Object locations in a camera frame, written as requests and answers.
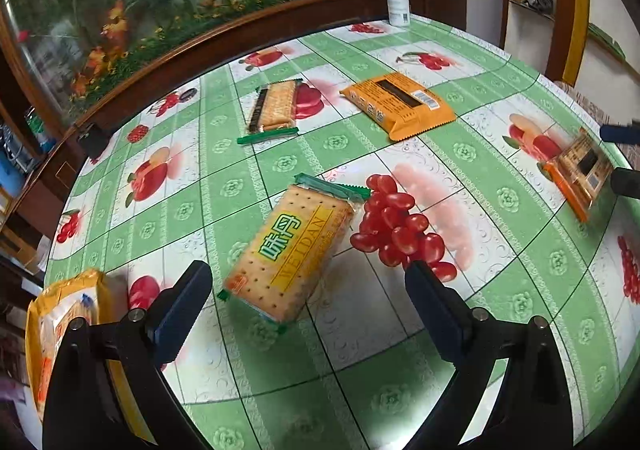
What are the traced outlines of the Weidan green yellow cracker pack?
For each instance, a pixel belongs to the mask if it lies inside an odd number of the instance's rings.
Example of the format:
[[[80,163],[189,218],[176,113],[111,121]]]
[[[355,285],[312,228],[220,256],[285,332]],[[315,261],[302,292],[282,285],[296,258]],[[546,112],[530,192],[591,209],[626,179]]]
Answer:
[[[295,321],[370,195],[366,187],[295,175],[217,297],[239,300],[273,323]]]

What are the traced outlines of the small black box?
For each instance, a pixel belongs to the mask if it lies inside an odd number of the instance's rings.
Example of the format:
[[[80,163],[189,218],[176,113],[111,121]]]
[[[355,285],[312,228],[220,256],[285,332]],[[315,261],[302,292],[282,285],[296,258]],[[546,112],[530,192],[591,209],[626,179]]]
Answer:
[[[96,123],[78,129],[77,143],[85,155],[92,160],[101,156],[111,140],[111,135]]]

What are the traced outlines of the orange pack near table edge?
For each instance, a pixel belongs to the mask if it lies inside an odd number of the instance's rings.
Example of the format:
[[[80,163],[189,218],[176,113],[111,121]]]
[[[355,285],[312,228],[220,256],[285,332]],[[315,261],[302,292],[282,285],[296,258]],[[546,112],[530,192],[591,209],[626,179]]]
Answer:
[[[568,147],[542,163],[540,169],[583,224],[588,222],[594,202],[613,173],[612,162],[583,127]]]

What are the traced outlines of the green edged cracker pack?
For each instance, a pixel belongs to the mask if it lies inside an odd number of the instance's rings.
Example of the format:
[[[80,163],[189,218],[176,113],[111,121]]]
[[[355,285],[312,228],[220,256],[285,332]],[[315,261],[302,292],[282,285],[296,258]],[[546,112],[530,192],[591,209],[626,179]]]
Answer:
[[[246,125],[246,134],[239,137],[236,143],[248,146],[297,135],[296,97],[300,84],[302,80],[294,78],[258,87],[257,99]]]

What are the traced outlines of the yellow snack tray box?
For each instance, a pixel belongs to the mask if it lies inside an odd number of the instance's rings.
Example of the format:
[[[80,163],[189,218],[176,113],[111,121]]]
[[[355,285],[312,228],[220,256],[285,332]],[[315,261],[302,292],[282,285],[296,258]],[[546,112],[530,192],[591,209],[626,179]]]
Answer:
[[[27,374],[46,449],[155,449],[144,392],[157,380],[123,274],[89,268],[27,311]]]

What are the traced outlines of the orange pack barcode side up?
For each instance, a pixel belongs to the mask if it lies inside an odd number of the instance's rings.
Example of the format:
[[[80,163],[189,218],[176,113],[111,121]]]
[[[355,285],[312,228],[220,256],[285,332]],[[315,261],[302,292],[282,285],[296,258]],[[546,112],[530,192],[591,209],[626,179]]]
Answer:
[[[457,118],[442,97],[397,72],[351,84],[340,94],[382,127],[393,142],[418,136]]]

